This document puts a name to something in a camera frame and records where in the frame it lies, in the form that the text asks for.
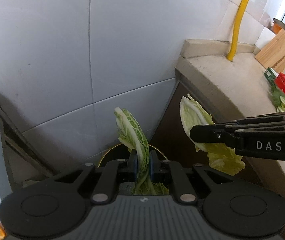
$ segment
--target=screw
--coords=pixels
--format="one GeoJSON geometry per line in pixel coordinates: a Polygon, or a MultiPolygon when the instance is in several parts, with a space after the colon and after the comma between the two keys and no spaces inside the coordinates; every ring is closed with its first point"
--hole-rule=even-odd
{"type": "Polygon", "coordinates": [[[184,202],[192,202],[196,199],[196,196],[193,194],[182,194],[180,200],[184,202]]]}
{"type": "Polygon", "coordinates": [[[98,193],[93,195],[92,200],[96,201],[96,202],[103,202],[106,201],[108,199],[108,196],[106,194],[103,193],[98,193]]]}

